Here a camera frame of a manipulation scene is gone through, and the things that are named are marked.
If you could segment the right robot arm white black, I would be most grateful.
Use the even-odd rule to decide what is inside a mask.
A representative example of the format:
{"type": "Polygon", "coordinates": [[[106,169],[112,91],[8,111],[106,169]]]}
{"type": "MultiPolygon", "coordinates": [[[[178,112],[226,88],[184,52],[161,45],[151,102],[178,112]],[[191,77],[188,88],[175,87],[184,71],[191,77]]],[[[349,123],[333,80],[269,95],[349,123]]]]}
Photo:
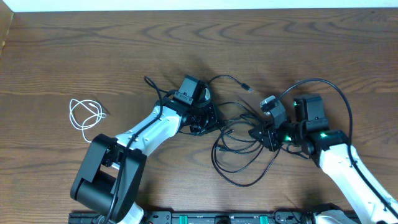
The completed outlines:
{"type": "Polygon", "coordinates": [[[300,147],[338,186],[361,223],[397,223],[397,201],[360,159],[348,136],[328,128],[307,130],[303,124],[263,123],[248,131],[270,151],[284,144],[300,147]]]}

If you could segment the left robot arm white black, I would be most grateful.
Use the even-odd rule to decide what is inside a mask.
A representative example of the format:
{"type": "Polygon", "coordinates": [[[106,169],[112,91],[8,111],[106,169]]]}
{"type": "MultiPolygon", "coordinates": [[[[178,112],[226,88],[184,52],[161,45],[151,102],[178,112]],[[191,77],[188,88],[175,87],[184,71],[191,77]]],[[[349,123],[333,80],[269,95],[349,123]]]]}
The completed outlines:
{"type": "Polygon", "coordinates": [[[102,223],[140,223],[144,210],[135,200],[149,155],[185,126],[194,135],[212,132],[219,118],[212,101],[157,101],[151,114],[135,127],[113,138],[99,134],[92,140],[72,184],[71,198],[104,216],[102,223]]]}

